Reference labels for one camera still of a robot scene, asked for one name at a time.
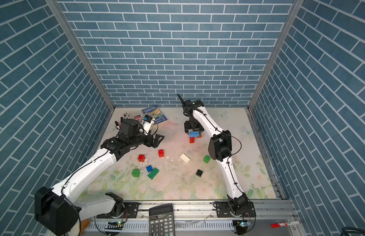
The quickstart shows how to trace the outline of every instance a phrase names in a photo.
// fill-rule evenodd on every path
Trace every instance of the blue brick wallpaper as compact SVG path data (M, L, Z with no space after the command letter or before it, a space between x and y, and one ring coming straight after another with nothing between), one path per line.
M365 1L305 0L253 112L306 233L365 229Z
M58 1L116 106L246 106L293 0Z
M0 0L0 235L39 235L34 193L93 150L109 109L44 0Z

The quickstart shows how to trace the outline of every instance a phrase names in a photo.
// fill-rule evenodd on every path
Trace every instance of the blue lego brick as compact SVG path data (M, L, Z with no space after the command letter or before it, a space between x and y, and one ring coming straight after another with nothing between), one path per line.
M199 136L199 131L191 131L189 132L189 137L198 137Z
M149 165L148 167L146 167L146 170L147 170L147 172L152 172L152 167L151 167L151 165Z

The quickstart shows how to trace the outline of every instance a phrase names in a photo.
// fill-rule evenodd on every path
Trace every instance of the floral tabletop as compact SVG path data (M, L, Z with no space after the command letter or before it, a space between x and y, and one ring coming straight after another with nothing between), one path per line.
M208 155L208 135L203 132L202 138L196 138L195 143L190 144L189 135L184 132L187 117L183 116L182 109L161 110L168 120L159 124L158 134L165 136L159 147L148 148L142 145L125 154L87 187L79 201L94 199L107 192L114 192L124 200L137 201L227 199L226 185L218 163L213 159L207 164L203 161L205 155ZM242 149L232 160L239 184L246 195L250 199L276 198L245 110L207 110L221 128L228 129L242 143ZM119 121L125 112L130 113L131 118L142 114L138 108L116 108L101 142L117 134L114 121ZM239 142L232 139L232 151L237 151L239 147ZM164 150L164 158L158 155L160 149ZM188 163L180 158L182 153L190 158ZM139 154L146 156L145 162L138 161ZM148 165L159 170L153 180L147 176ZM133 169L141 171L139 177L132 176ZM197 169L203 171L201 177L196 175Z

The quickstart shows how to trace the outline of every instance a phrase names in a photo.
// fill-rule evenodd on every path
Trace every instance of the red lego brick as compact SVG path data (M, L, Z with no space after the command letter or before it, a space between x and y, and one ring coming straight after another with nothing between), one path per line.
M140 162L144 162L145 159L146 159L146 157L144 155L138 156L138 161L140 161Z
M164 150L159 150L159 157L163 158L164 157Z

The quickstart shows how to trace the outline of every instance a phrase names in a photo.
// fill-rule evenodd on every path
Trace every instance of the book cover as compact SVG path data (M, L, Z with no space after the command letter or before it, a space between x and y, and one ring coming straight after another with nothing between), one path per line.
M152 107L143 109L142 112L143 112L143 114L149 115L152 118L154 118L155 124L159 124L159 123L167 120L166 116L163 114L163 112L161 112L161 110L157 106L152 106Z

